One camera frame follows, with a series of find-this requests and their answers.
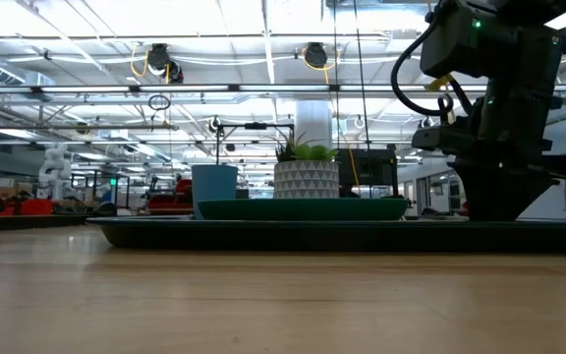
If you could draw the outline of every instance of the blue cup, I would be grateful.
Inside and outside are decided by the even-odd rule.
[[[237,167],[228,165],[192,166],[192,190],[196,220],[203,220],[198,203],[234,200],[237,194]]]

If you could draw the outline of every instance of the white robot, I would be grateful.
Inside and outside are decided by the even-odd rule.
[[[45,151],[45,163],[38,172],[39,199],[61,200],[71,178],[71,162],[65,159],[66,144],[56,144]]]

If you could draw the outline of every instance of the white planter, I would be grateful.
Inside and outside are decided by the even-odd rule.
[[[275,199],[339,198],[338,164],[324,161],[287,161],[274,166]]]

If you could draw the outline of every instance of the wooden table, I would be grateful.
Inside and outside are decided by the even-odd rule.
[[[0,232],[3,353],[566,353],[566,256],[111,248]]]

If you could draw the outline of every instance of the succulent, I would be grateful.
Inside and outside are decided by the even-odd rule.
[[[285,161],[332,161],[333,157],[338,153],[336,149],[329,149],[326,146],[318,145],[310,147],[308,141],[300,144],[300,140],[305,133],[302,133],[296,140],[294,133],[289,136],[284,136],[285,146],[279,143],[276,148],[276,158],[279,162]]]

